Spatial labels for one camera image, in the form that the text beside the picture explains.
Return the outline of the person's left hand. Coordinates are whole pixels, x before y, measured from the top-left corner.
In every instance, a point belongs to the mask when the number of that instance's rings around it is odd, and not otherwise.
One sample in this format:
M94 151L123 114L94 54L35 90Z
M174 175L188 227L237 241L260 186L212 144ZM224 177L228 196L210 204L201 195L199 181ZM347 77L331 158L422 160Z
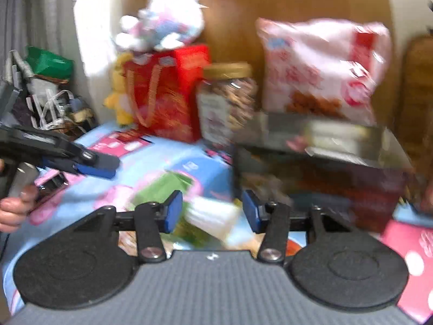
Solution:
M24 164L23 172L18 170L21 182L18 187L21 192L16 196L6 197L1 200L1 232L13 233L25 222L27 215L34 209L38 196L38 189L31 178L39 175L36 168L30 168Z

